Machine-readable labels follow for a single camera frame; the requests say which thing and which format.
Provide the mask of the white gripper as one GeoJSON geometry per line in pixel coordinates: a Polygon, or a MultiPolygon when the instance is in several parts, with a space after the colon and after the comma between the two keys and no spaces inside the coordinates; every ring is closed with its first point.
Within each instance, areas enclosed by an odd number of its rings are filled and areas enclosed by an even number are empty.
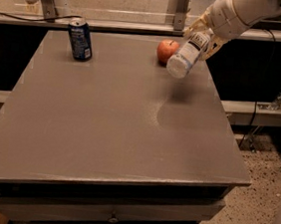
{"type": "Polygon", "coordinates": [[[188,38],[193,33],[212,29],[214,35],[210,36],[209,44],[200,57],[202,61],[216,54],[229,40],[238,38],[248,29],[248,25],[236,13],[233,0],[216,0],[208,7],[208,11],[208,16],[199,16],[183,33],[183,37],[188,38]]]}

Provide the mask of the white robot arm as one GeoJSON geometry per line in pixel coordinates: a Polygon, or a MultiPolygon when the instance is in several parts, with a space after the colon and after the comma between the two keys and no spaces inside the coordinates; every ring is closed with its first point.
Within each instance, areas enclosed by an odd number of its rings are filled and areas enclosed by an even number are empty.
{"type": "Polygon", "coordinates": [[[217,47],[209,52],[215,54],[223,44],[238,38],[263,19],[281,16],[281,0],[215,0],[183,33],[212,32],[210,44],[217,47]]]}

